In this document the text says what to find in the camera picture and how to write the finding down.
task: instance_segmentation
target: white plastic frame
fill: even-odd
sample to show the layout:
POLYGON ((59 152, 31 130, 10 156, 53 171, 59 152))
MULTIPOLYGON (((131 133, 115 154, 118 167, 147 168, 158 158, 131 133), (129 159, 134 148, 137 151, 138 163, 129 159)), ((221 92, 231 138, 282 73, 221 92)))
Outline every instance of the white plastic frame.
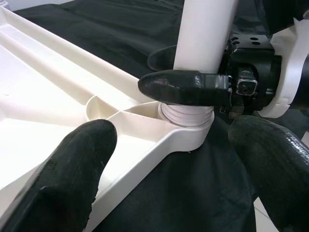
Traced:
POLYGON ((290 107, 297 93, 305 60, 309 54, 309 20, 273 35, 271 44, 276 55, 282 56, 281 76, 276 95, 271 103, 259 111, 262 117, 277 118, 290 107))
POLYGON ((67 133, 105 118, 118 143, 85 230, 92 231, 166 155, 201 146, 214 119, 199 127, 160 119, 137 78, 4 8, 0 69, 0 216, 67 133))

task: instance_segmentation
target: dark fabric surface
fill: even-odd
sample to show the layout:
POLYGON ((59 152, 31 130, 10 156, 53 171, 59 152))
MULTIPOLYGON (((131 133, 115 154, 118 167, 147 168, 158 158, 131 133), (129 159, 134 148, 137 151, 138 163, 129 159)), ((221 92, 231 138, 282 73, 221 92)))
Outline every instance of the dark fabric surface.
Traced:
MULTIPOLYGON (((149 54, 177 43, 182 5, 183 0, 75 0, 16 13, 139 78, 152 72, 149 54)), ((245 15, 236 17, 233 31, 263 33, 252 5, 245 7, 250 10, 238 10, 245 15)), ((309 125, 296 110, 277 122, 300 138, 309 125)), ((230 123, 216 112, 201 148, 168 155, 95 231, 254 232, 256 195, 228 142, 230 123)))

